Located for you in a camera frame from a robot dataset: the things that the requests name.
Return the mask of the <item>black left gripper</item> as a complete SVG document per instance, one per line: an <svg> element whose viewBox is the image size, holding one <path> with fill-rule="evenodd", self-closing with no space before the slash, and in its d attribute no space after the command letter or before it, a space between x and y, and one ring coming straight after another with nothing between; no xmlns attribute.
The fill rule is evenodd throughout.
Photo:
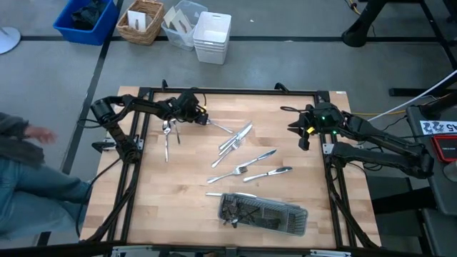
<svg viewBox="0 0 457 257"><path fill-rule="evenodd" d="M185 91L178 98L171 97L167 100L167 104L171 109L171 119L176 119L181 123L188 122L202 126L208 124L208 111L199 104L199 100L192 91Z"/></svg>

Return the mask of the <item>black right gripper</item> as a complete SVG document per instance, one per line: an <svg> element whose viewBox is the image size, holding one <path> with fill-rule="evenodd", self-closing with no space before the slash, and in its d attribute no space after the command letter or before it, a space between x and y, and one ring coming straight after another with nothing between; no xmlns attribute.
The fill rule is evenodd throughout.
<svg viewBox="0 0 457 257"><path fill-rule="evenodd" d="M298 147L308 151L309 135L315 133L336 135L342 123L343 114L339 109L333 104L324 102L316 107L309 104L304 110L299 111L299 120L289 124L287 130L303 136L298 141Z"/></svg>

